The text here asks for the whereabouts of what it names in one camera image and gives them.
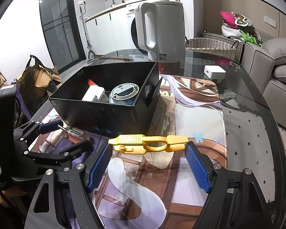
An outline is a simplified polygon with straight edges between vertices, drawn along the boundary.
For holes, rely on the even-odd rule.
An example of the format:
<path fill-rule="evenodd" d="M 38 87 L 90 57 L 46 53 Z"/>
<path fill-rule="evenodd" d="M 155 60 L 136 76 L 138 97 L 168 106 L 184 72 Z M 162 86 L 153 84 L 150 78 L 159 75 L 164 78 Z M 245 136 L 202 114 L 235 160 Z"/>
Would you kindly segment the grey sofa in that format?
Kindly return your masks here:
<path fill-rule="evenodd" d="M 269 52 L 250 42 L 244 45 L 241 64 L 263 95 L 276 122 L 286 128 L 286 64 L 275 65 Z"/>

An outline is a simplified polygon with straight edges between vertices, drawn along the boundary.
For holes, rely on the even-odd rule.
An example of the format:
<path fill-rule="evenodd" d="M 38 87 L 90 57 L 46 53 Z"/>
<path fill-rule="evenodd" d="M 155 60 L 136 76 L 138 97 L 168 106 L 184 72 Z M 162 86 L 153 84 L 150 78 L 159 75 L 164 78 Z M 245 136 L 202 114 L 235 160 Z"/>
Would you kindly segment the floor mop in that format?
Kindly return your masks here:
<path fill-rule="evenodd" d="M 80 10 L 80 19 L 81 19 L 82 24 L 83 24 L 84 34 L 85 34 L 86 43 L 87 43 L 88 61 L 91 61 L 91 60 L 96 58 L 96 54 L 92 49 L 92 45 L 90 44 L 90 40 L 89 40 L 89 36 L 88 36 L 88 32 L 87 32 L 87 28 L 86 28 L 86 24 L 85 24 L 85 20 L 84 20 L 84 13 L 83 13 L 81 6 L 79 6 L 79 10 Z"/>

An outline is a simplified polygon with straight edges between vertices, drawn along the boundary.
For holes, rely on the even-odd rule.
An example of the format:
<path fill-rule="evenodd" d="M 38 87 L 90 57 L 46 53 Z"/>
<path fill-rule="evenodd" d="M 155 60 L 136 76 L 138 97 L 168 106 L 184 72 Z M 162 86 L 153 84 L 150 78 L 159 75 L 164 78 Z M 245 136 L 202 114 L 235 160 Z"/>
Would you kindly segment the pile of clothes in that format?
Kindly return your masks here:
<path fill-rule="evenodd" d="M 261 36 L 249 18 L 236 12 L 220 11 L 219 14 L 223 19 L 221 30 L 224 37 L 262 46 Z"/>

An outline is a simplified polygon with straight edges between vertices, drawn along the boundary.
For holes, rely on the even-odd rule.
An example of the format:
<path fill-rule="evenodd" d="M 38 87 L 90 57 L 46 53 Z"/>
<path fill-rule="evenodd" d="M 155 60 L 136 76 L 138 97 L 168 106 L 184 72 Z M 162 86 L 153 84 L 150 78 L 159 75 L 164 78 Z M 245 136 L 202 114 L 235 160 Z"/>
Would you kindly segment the yellow plastic clip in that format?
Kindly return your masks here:
<path fill-rule="evenodd" d="M 175 152 L 183 150 L 189 142 L 188 137 L 145 136 L 143 134 L 121 134 L 114 139 L 109 139 L 108 144 L 112 149 L 126 155 L 144 155 L 148 152 Z"/>

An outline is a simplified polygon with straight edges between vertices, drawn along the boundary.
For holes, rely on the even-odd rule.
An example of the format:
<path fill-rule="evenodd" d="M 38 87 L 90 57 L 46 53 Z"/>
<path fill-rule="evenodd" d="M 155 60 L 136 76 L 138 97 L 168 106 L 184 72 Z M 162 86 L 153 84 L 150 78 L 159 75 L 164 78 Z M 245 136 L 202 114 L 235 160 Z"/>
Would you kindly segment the black storage box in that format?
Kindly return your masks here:
<path fill-rule="evenodd" d="M 126 104 L 84 101 L 88 81 L 111 92 L 133 83 L 138 93 Z M 82 67 L 50 97 L 66 124 L 109 138 L 120 134 L 147 134 L 159 98 L 157 62 L 109 63 Z"/>

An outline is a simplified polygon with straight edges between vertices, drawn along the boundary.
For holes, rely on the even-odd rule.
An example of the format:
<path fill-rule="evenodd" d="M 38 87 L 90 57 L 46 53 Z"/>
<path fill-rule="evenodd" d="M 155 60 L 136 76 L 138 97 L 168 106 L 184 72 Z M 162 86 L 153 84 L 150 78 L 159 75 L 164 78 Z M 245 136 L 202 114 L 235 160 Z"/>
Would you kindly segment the anime print desk mat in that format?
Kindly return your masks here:
<path fill-rule="evenodd" d="M 227 166 L 225 124 L 216 84 L 163 75 L 149 135 L 187 136 L 213 162 Z M 177 152 L 113 152 L 90 194 L 104 228 L 193 228 L 207 193 Z"/>

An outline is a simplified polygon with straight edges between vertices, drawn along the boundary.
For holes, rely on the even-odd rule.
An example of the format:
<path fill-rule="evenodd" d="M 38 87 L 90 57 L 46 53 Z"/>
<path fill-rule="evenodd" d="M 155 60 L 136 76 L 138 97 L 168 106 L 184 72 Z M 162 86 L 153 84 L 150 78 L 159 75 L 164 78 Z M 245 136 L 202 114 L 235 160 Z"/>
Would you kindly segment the grey sofa cushion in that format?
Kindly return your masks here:
<path fill-rule="evenodd" d="M 274 57 L 275 65 L 286 64 L 286 38 L 273 38 L 262 44 L 262 48 Z"/>

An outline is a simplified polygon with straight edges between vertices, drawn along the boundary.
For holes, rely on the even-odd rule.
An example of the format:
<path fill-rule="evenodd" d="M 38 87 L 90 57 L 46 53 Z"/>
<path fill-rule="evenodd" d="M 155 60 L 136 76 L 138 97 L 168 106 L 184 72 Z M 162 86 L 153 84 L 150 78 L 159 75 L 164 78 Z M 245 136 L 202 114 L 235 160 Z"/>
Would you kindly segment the white washing machine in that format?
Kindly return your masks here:
<path fill-rule="evenodd" d="M 132 23 L 131 23 L 131 39 L 132 42 L 134 43 L 135 47 L 137 48 L 138 51 L 140 51 L 142 54 L 147 55 L 147 51 L 141 49 L 138 44 L 138 38 L 137 38 L 137 30 L 136 30 L 136 20 L 135 20 L 135 11 L 134 9 L 130 9 L 128 13 L 128 17 L 132 18 Z"/>

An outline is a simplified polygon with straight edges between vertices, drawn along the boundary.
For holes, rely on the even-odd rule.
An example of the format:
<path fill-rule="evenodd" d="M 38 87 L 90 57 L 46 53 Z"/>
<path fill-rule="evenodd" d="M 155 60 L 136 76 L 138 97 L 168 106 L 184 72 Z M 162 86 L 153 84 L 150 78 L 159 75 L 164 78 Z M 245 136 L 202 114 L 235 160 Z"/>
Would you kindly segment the small white box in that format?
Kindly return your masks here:
<path fill-rule="evenodd" d="M 211 80 L 223 80 L 226 76 L 226 71 L 217 65 L 205 65 L 204 74 Z"/>

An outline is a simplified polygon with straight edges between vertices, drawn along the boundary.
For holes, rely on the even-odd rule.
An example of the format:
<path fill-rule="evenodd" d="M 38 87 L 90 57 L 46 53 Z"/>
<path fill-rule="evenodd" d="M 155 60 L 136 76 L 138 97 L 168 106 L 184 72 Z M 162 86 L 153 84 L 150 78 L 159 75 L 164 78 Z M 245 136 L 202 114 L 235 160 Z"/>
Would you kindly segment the white glue bottle red cap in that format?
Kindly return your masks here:
<path fill-rule="evenodd" d="M 98 86 L 94 81 L 88 79 L 89 88 L 84 94 L 82 101 L 88 102 L 100 102 L 102 97 L 105 95 L 105 89 Z"/>

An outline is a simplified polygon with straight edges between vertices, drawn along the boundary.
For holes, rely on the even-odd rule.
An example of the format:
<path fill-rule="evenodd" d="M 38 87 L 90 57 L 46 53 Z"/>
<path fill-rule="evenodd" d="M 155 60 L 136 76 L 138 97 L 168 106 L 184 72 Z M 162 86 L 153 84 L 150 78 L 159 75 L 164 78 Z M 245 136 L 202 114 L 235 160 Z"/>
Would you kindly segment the wicker basket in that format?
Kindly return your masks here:
<path fill-rule="evenodd" d="M 230 44 L 221 40 L 203 37 L 187 39 L 185 41 L 185 48 L 187 50 L 217 55 L 230 60 L 235 59 L 238 45 L 238 41 Z"/>

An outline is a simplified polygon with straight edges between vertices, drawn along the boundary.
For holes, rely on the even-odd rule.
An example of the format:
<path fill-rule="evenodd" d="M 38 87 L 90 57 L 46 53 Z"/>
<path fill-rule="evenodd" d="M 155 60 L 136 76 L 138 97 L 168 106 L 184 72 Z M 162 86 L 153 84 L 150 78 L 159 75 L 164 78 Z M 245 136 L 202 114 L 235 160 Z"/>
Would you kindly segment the white electric kettle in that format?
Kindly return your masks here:
<path fill-rule="evenodd" d="M 148 59 L 161 63 L 185 60 L 184 11 L 180 2 L 143 2 L 135 8 L 138 45 Z"/>

